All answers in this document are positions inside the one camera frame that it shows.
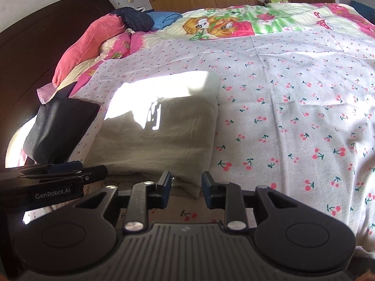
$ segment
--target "blue towel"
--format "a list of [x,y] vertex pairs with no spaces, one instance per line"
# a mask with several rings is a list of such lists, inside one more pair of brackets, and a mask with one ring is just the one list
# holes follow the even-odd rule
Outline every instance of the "blue towel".
[[162,30],[164,27],[167,27],[182,18],[182,15],[179,13],[170,13],[164,11],[154,11],[148,13],[148,15],[154,20],[154,26],[151,30]]

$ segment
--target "bed headboard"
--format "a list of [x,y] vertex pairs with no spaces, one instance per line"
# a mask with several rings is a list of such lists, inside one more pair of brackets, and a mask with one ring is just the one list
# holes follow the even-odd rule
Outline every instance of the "bed headboard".
[[62,54],[99,17],[109,0],[61,0],[0,33],[0,171],[8,144],[39,109],[36,89],[52,81]]

